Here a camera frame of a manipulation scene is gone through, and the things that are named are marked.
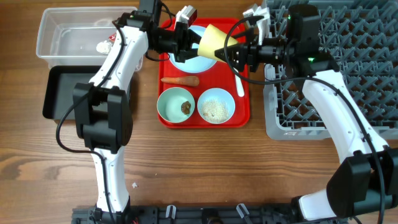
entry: gray dish rack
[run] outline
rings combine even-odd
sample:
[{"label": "gray dish rack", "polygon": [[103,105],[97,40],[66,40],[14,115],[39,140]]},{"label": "gray dish rack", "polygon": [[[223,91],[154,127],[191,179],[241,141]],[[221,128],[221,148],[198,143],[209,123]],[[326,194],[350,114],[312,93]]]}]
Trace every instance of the gray dish rack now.
[{"label": "gray dish rack", "polygon": [[[321,49],[334,56],[351,96],[374,129],[398,139],[398,3],[396,1],[269,1],[270,31],[284,37],[288,8],[313,4],[321,16]],[[268,79],[286,78],[266,65]],[[330,138],[315,108],[292,82],[264,87],[267,134],[277,140]]]}]

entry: wooden table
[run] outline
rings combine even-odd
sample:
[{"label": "wooden table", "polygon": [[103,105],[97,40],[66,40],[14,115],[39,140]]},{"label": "wooden table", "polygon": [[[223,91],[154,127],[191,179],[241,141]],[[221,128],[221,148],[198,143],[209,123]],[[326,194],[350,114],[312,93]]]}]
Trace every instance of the wooden table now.
[{"label": "wooden table", "polygon": [[[42,116],[49,68],[35,55],[39,22],[48,7],[138,6],[138,2],[5,2],[9,4],[0,5],[0,222],[70,223],[73,208],[96,202],[95,169],[91,156],[61,150],[55,141],[56,124]],[[172,12],[188,4],[165,3]],[[202,17],[241,17],[252,3],[189,1]],[[163,127],[156,113],[157,73],[158,64],[146,60],[134,78],[134,130],[125,156],[133,205],[289,202],[325,188],[339,166],[331,139],[268,138],[262,86],[250,86],[251,119],[243,128]],[[251,78],[263,79],[262,71]],[[74,149],[84,149],[72,124],[63,127],[62,140]],[[389,143],[398,146],[398,141]],[[134,189],[133,182],[139,187]],[[376,223],[377,214],[360,219]],[[397,222],[398,209],[386,211],[385,223]]]}]

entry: red tray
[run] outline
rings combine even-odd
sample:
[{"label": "red tray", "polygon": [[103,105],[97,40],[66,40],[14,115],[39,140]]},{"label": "red tray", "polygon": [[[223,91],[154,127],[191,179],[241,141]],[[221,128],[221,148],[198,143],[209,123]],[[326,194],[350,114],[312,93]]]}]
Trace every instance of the red tray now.
[{"label": "red tray", "polygon": [[[209,24],[213,24],[215,27],[219,28],[225,33],[228,33],[230,28],[237,23],[237,19],[233,18],[198,18],[193,25],[207,27]],[[169,21],[166,21],[163,24],[165,27],[169,24]],[[235,29],[234,34],[240,33],[244,31],[244,25],[242,24],[238,28]],[[244,37],[238,39],[240,42],[244,42]],[[160,56],[160,59],[165,59],[167,56],[165,54]],[[197,75],[200,79],[200,84],[196,87],[189,86],[181,86],[174,84],[166,84],[161,82],[161,78],[163,77],[184,77],[187,75]],[[244,71],[241,73],[244,77],[248,76],[248,68],[246,67]],[[230,120],[223,124],[210,124],[205,121],[198,112],[198,106],[195,105],[195,111],[186,121],[182,123],[173,124],[168,121],[165,121],[159,114],[157,115],[159,121],[164,124],[164,126],[168,128],[239,128],[244,126],[250,118],[250,99],[249,99],[249,85],[247,82],[242,81],[244,88],[244,97],[239,97],[236,92],[236,84],[235,84],[235,76],[233,72],[229,69],[228,65],[223,62],[217,62],[213,67],[209,70],[191,74],[180,71],[175,68],[171,62],[160,62],[159,65],[159,92],[158,97],[163,91],[172,87],[182,87],[188,90],[195,99],[195,103],[198,102],[199,96],[206,90],[210,88],[222,88],[228,91],[235,100],[235,113]]]}]

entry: light blue bowl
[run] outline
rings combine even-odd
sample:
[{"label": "light blue bowl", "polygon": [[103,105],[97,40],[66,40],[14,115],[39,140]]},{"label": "light blue bowl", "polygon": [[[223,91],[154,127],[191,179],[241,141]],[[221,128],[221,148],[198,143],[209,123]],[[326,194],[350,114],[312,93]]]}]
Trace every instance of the light blue bowl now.
[{"label": "light blue bowl", "polygon": [[[190,114],[184,114],[181,111],[181,105],[189,101],[191,104]],[[160,94],[157,100],[157,112],[166,121],[170,123],[181,123],[186,121],[195,110],[195,100],[192,94],[180,87],[173,87]]]},{"label": "light blue bowl", "polygon": [[[201,26],[191,26],[191,30],[195,33],[203,37],[205,34],[206,28]],[[193,49],[199,48],[198,44],[192,45]],[[185,63],[176,62],[174,58],[174,54],[170,55],[170,61],[174,65],[174,67],[178,68],[179,70],[187,73],[200,73],[209,70],[213,65],[216,64],[216,60],[208,59],[202,56],[198,56],[189,60],[186,60]]]},{"label": "light blue bowl", "polygon": [[[219,102],[225,102],[226,103],[226,108],[228,110],[228,119],[224,122],[221,123],[212,123],[208,120],[205,119],[205,116],[201,112],[201,107],[203,106],[203,103],[208,101],[208,100],[218,100]],[[223,90],[221,88],[211,88],[209,90],[206,90],[204,93],[202,93],[199,97],[198,100],[198,112],[200,116],[207,122],[211,124],[222,124],[227,122],[229,119],[232,118],[232,116],[235,113],[235,100],[232,97],[230,93],[228,93],[226,90]]]}]

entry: white handle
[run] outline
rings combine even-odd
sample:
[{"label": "white handle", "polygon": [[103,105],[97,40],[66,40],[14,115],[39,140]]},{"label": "white handle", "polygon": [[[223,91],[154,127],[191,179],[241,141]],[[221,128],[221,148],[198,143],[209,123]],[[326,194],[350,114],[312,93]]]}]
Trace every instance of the white handle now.
[{"label": "white handle", "polygon": [[243,90],[242,80],[237,75],[235,75],[235,83],[236,83],[236,91],[238,92],[238,96],[239,97],[244,97],[244,90]]}]

